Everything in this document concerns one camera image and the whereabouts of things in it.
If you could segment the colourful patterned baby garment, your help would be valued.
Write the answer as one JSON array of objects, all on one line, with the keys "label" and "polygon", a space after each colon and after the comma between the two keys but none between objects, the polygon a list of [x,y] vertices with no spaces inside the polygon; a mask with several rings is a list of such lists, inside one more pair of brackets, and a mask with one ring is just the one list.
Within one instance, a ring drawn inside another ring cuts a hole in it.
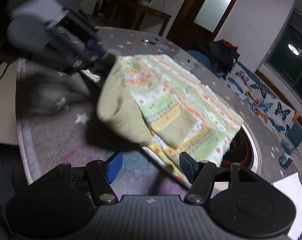
[{"label": "colourful patterned baby garment", "polygon": [[139,144],[186,186],[181,152],[220,166],[243,119],[210,87],[165,54],[108,52],[100,63],[107,77],[97,116],[109,129]]}]

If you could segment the dark clothes pile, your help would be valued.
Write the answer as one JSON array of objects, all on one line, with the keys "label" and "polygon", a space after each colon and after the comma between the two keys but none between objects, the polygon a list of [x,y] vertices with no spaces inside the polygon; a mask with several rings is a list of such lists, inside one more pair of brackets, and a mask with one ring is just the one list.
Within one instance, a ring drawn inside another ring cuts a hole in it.
[{"label": "dark clothes pile", "polygon": [[213,73],[218,77],[226,77],[240,57],[238,47],[226,40],[212,41],[205,44],[204,52],[210,61]]}]

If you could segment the black round induction cooker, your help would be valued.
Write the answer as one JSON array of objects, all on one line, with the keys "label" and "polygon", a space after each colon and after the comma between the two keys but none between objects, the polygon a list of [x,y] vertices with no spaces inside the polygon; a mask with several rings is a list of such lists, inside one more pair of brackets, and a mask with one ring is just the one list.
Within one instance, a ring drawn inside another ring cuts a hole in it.
[{"label": "black round induction cooker", "polygon": [[224,154],[221,167],[231,167],[232,163],[240,163],[247,168],[252,168],[254,162],[253,148],[244,129],[236,134],[230,143],[229,150]]}]

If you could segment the grey star pattern tablecloth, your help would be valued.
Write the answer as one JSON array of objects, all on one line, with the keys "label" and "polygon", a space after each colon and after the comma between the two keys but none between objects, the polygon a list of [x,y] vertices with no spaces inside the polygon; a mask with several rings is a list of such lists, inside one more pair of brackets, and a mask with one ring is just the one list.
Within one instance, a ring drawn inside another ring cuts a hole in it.
[{"label": "grey star pattern tablecloth", "polygon": [[[154,34],[102,27],[99,36],[107,50],[120,55],[167,54],[191,71],[223,103],[243,119],[244,131],[254,148],[253,171],[267,181],[295,174],[294,165],[283,168],[279,159],[284,148],[240,98],[210,70],[180,47]],[[109,130],[96,114],[100,88],[86,76],[67,76],[40,64],[21,59],[16,85],[18,140],[28,183],[33,183],[61,163],[75,167],[105,160],[115,151],[123,154],[123,167],[113,184],[117,195],[180,194],[187,181],[176,178],[154,152],[134,145]]]}]

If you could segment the blue toy watch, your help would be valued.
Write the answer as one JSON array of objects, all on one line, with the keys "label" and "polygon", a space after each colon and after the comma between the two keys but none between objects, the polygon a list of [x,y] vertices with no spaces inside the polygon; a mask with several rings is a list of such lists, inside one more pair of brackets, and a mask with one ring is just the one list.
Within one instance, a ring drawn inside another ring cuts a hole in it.
[{"label": "blue toy watch", "polygon": [[279,162],[282,168],[287,169],[292,164],[293,158],[289,154],[284,153],[280,157]]}]

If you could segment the white paper sheet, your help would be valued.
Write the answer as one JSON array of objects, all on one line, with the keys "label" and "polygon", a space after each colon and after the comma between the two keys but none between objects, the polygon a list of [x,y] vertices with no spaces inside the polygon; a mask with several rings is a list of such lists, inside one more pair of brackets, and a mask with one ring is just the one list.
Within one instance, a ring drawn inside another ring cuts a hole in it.
[{"label": "white paper sheet", "polygon": [[292,175],[273,182],[273,186],[290,198],[296,208],[294,222],[288,232],[288,237],[298,239],[302,233],[302,185],[299,180],[299,174]]}]

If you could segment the butterfly print pillow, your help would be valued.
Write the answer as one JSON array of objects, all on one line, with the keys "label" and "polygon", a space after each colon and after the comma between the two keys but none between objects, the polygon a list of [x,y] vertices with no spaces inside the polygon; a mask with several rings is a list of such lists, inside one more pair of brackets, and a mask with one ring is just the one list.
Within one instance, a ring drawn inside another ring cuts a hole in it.
[{"label": "butterfly print pillow", "polygon": [[299,117],[299,113],[279,100],[267,103],[260,102],[255,107],[254,113],[279,140],[288,136]]},{"label": "butterfly print pillow", "polygon": [[262,101],[264,103],[276,101],[261,83],[251,78],[249,71],[246,71],[238,62],[235,63],[233,69],[226,75],[224,80],[227,86],[240,97],[240,100],[252,112]]}]

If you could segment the wooden side table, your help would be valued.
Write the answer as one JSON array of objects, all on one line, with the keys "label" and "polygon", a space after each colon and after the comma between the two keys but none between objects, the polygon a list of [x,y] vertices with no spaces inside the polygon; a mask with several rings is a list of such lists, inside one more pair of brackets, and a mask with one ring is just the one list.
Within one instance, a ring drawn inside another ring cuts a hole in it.
[{"label": "wooden side table", "polygon": [[142,21],[143,18],[145,17],[145,15],[151,15],[151,16],[155,16],[155,17],[163,19],[163,24],[162,24],[161,29],[159,31],[159,36],[163,36],[163,34],[165,32],[165,29],[166,29],[169,21],[172,18],[171,15],[166,14],[165,12],[161,12],[159,10],[156,10],[154,8],[147,7],[146,5],[142,5],[142,4],[139,4],[139,3],[130,2],[129,6],[136,10],[134,19],[133,19],[131,27],[130,27],[131,30],[138,30],[139,31],[140,25],[141,25],[141,23],[139,23],[139,21],[140,20]]}]

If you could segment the blue sofa mattress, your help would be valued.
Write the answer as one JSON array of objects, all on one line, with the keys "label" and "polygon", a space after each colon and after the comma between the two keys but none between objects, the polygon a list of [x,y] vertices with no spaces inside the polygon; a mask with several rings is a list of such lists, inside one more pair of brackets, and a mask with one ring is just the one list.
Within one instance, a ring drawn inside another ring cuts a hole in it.
[{"label": "blue sofa mattress", "polygon": [[250,111],[276,137],[287,153],[302,141],[302,128],[297,122],[299,114],[280,100],[248,68],[236,61],[230,72],[224,74],[210,59],[196,50],[187,51],[199,63],[211,70],[223,83],[233,90]]}]

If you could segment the dark window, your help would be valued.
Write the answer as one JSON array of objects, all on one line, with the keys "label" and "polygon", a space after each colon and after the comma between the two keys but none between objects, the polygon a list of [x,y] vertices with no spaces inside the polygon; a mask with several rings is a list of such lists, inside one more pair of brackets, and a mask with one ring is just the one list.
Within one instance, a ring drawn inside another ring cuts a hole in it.
[{"label": "dark window", "polygon": [[302,15],[294,10],[271,50],[267,64],[302,100]]}]

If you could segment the brown door with glass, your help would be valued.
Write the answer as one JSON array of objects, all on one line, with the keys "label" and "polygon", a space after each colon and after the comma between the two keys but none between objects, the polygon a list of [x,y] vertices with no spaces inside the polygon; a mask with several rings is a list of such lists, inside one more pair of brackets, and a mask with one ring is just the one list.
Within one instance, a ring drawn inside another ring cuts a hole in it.
[{"label": "brown door with glass", "polygon": [[216,38],[236,0],[184,0],[167,39],[183,48],[194,49]]}]

